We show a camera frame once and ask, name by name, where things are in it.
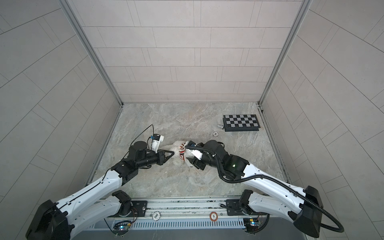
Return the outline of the white teddy bear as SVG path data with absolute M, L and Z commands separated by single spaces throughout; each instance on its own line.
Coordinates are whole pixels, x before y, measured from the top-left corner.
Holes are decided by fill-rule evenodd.
M 194 155 L 191 151 L 185 149 L 186 142 L 176 141 L 171 145 L 163 147 L 164 150 L 173 151 L 175 154 L 170 158 L 173 165 L 177 167 L 189 167 L 194 168 L 194 165 L 190 160 L 194 160 Z

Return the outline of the red white striped sweater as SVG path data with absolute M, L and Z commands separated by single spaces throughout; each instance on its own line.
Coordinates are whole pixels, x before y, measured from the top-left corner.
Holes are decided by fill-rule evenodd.
M 186 143 L 182 143 L 182 144 L 180 144 L 179 147 L 178 147 L 179 156 L 180 156 L 180 159 L 181 159 L 182 161 L 185 161 L 185 152 L 186 152 L 185 144 L 186 144 Z

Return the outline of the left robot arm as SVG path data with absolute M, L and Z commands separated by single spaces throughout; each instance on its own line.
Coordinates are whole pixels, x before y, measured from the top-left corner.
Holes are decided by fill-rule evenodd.
M 95 182 L 57 202 L 42 203 L 26 232 L 26 239 L 71 240 L 104 218 L 134 213 L 131 197 L 120 187 L 134 178 L 139 169 L 161 166 L 174 154 L 173 151 L 148 149 L 143 141 L 134 143 L 127 157 Z

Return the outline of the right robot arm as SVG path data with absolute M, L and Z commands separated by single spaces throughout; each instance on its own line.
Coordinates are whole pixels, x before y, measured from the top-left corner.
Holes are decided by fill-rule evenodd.
M 185 148 L 186 152 L 193 155 L 188 160 L 197 169 L 204 170 L 206 166 L 216 168 L 224 182 L 243 183 L 268 195 L 267 198 L 258 197 L 254 191 L 243 191 L 239 201 L 243 213 L 266 213 L 281 217 L 308 236 L 320 236 L 325 210 L 317 189 L 293 186 L 270 176 L 249 161 L 230 155 L 223 144 L 215 140 L 205 144 L 188 141 Z

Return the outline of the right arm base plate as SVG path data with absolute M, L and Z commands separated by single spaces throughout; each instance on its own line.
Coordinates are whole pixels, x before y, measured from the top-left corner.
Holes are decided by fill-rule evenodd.
M 250 207 L 240 203 L 240 200 L 226 200 L 224 204 L 220 204 L 221 208 L 227 211 L 228 216 L 266 216 L 267 213 L 255 212 Z

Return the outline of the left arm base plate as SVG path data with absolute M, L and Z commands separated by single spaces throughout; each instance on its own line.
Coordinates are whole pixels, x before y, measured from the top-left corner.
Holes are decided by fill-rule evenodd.
M 144 217 L 147 210 L 148 201 L 132 201 L 129 211 L 123 213 L 118 212 L 115 215 L 109 216 L 109 218 L 133 218 Z

